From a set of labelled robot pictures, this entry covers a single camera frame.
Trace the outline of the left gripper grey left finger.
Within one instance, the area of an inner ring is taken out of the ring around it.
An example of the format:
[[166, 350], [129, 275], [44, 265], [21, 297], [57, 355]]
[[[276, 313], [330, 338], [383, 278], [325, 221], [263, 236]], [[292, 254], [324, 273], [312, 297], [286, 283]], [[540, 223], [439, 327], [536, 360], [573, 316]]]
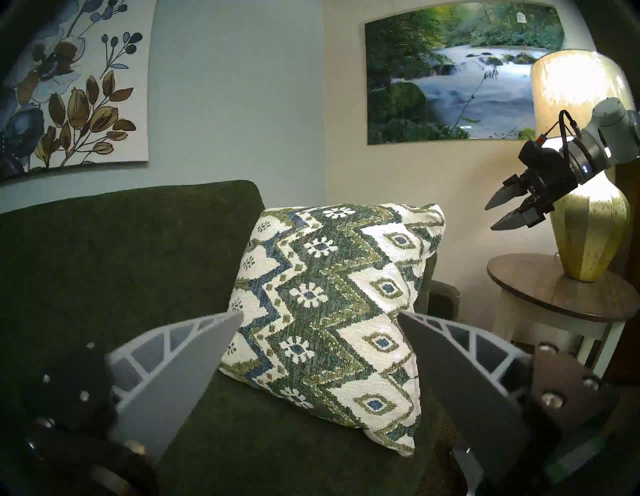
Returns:
[[118, 415], [111, 438], [160, 460], [206, 391], [243, 323], [224, 312], [151, 329], [107, 355]]

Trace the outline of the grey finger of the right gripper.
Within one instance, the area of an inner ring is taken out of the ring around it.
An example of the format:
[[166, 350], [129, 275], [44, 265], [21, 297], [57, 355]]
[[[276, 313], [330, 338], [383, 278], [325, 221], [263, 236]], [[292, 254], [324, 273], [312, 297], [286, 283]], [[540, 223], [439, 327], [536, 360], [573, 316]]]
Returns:
[[516, 197], [522, 197], [528, 194], [526, 182], [523, 182], [522, 178], [518, 175], [512, 175], [507, 178], [500, 189], [498, 189], [488, 203], [485, 205], [485, 209], [493, 209], [497, 206], [501, 206]]
[[553, 203], [543, 198], [526, 198], [520, 207], [491, 226], [492, 231], [512, 231], [522, 227], [533, 227], [545, 221], [545, 215], [553, 211]]

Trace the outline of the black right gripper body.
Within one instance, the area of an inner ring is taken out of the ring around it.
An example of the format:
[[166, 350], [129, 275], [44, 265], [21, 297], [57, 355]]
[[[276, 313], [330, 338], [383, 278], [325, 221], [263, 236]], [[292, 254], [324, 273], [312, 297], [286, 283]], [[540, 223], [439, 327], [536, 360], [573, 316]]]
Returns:
[[578, 186], [569, 162], [556, 150], [526, 150], [525, 165], [526, 187], [535, 198], [555, 202]]

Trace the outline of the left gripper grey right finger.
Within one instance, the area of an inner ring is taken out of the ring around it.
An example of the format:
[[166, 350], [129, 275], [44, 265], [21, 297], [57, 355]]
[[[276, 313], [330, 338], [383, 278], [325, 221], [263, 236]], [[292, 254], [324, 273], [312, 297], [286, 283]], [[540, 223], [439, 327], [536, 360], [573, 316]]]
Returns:
[[489, 331], [428, 315], [397, 318], [427, 385], [453, 421], [490, 483], [511, 473], [531, 440], [518, 402], [531, 389], [531, 355]]

